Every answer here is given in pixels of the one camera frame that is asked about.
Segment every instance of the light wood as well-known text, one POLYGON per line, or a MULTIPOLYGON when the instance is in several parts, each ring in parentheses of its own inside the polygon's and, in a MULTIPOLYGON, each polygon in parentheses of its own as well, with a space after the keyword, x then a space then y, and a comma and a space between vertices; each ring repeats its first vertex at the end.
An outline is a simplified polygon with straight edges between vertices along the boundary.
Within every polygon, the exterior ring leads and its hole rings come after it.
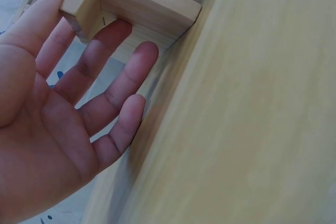
POLYGON ((105 25, 100 0, 64 0, 60 11, 84 44, 105 25))
POLYGON ((133 33, 113 57, 127 62, 138 44, 152 41, 160 55, 196 21, 201 5, 193 0, 101 0, 106 24, 122 18, 133 33))
POLYGON ((205 0, 83 222, 334 223, 335 42, 336 0, 205 0))

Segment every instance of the finger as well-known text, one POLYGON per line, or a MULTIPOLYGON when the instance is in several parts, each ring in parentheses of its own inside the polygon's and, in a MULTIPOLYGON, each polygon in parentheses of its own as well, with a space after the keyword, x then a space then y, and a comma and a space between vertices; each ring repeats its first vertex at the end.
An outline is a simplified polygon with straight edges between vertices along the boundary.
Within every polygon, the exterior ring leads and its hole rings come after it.
POLYGON ((43 44, 36 58, 37 72, 47 79, 74 40, 75 33, 62 18, 43 44))
POLYGON ((36 58, 43 43, 59 23, 59 6, 63 0, 38 0, 0 39, 0 44, 13 45, 36 58))
POLYGON ((123 105, 112 130, 92 143, 98 161, 98 172, 112 165, 131 144, 141 123, 145 99, 140 95, 129 97, 123 105))
POLYGON ((64 74, 54 90, 75 105, 96 80, 111 54, 132 33, 132 26, 116 20, 96 34, 77 64, 64 74))
POLYGON ((155 44, 142 43, 106 91, 78 110, 89 136, 101 131, 117 117, 125 100, 145 81, 158 54, 155 44))

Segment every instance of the blue mark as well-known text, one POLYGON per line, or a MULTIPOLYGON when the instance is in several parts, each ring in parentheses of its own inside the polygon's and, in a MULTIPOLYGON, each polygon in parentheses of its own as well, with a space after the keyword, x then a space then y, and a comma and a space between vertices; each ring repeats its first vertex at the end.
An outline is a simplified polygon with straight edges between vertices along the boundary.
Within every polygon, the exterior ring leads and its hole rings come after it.
POLYGON ((62 78, 62 76, 64 75, 64 73, 62 71, 58 71, 57 72, 57 77, 58 77, 58 80, 62 78))

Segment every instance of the skin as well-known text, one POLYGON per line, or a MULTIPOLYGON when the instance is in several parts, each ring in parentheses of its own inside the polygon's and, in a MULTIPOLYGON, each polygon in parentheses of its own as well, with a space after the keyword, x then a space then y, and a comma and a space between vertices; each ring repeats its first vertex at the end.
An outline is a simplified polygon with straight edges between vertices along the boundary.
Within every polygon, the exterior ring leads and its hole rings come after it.
POLYGON ((141 123, 145 99, 135 94, 158 57, 139 45, 106 91, 79 109, 132 26, 117 20, 100 31, 78 63, 51 89, 46 79, 74 33, 62 0, 39 0, 0 36, 0 223, 18 223, 59 203, 112 165, 141 123), (117 116, 108 135, 90 138, 117 116))

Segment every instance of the wooden board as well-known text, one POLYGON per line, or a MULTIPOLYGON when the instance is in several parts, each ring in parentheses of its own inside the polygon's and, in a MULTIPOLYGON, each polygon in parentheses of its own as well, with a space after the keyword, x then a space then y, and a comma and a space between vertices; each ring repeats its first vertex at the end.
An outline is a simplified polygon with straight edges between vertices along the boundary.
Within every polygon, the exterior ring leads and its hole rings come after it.
POLYGON ((160 55, 195 22, 201 5, 193 0, 101 0, 106 24, 122 18, 133 33, 113 57, 127 62, 138 44, 152 41, 160 55))
MULTIPOLYGON (((146 82, 138 92, 146 97, 147 115, 145 117, 145 122, 146 124, 151 124, 153 127, 152 130, 154 131, 160 125, 162 115, 167 108, 167 103, 176 89, 178 81, 190 57, 190 53, 204 28, 204 24, 207 21, 210 10, 212 9, 214 0, 199 0, 199 2, 202 3, 202 11, 196 23, 159 58, 146 82)), ((133 142, 133 147, 138 149, 139 158, 136 160, 139 168, 141 168, 143 164, 151 143, 152 138, 147 138, 145 142, 138 142, 135 139, 133 142)), ((127 176, 124 172, 127 173, 130 171, 127 168, 129 164, 129 154, 130 153, 127 152, 121 160, 106 169, 97 177, 82 224, 117 223, 125 201, 127 200, 129 191, 127 189, 123 190, 123 188, 120 192, 118 192, 116 188, 120 187, 119 183, 122 183, 123 179, 116 180, 114 178, 119 166, 119 175, 122 177, 127 176)), ((138 171, 136 173, 132 172, 132 174, 134 174, 134 178, 136 178, 137 173, 138 171)))
POLYGON ((205 2, 83 222, 334 223, 336 0, 205 2))
POLYGON ((60 11, 84 44, 105 25, 100 0, 64 0, 60 11))

